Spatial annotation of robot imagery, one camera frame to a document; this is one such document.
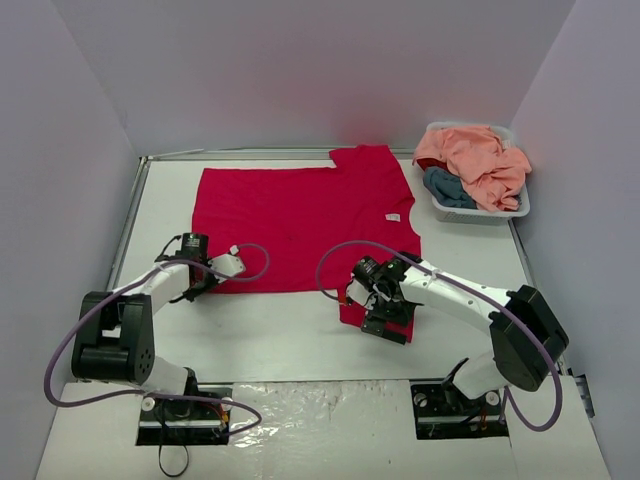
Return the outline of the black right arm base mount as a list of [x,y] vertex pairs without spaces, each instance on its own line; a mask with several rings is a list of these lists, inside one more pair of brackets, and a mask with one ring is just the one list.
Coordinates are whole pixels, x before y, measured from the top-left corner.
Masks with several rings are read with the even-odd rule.
[[502,398],[489,391],[478,399],[454,400],[441,382],[412,381],[410,394],[418,440],[471,440],[507,438],[508,426],[501,420]]

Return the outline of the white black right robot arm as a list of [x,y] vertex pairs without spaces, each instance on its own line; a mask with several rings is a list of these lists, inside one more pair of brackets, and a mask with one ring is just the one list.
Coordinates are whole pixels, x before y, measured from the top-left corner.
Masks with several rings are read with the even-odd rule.
[[360,260],[346,300],[364,308],[362,331],[396,343],[407,338],[390,328],[407,326],[419,307],[452,316],[490,339],[488,352],[461,360],[443,381],[445,404],[457,413],[469,411],[490,391],[537,391],[569,344],[536,288],[482,285],[404,253],[384,263],[369,256]]

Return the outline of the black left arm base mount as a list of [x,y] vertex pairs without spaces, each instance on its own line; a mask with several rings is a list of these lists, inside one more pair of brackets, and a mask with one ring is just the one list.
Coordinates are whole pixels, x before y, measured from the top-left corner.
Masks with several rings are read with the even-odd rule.
[[139,414],[136,445],[227,445],[230,413],[230,407],[209,402],[146,399]]

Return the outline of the crimson red t shirt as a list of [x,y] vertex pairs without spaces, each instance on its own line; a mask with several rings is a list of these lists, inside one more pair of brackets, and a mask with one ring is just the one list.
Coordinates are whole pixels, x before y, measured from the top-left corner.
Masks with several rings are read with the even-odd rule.
[[380,250],[420,254],[410,223],[414,196],[386,146],[330,151],[330,167],[206,168],[200,177],[191,229],[208,236],[216,257],[233,245],[250,283],[226,282],[225,294],[345,291],[364,256]]

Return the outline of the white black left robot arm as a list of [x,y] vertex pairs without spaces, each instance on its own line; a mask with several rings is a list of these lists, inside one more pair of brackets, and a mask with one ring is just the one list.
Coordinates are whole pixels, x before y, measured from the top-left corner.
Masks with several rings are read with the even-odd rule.
[[71,359],[81,380],[129,385],[166,394],[165,406],[179,418],[201,406],[195,372],[172,364],[155,352],[154,315],[165,305],[194,301],[218,279],[187,264],[171,265],[139,287],[118,297],[79,328]]

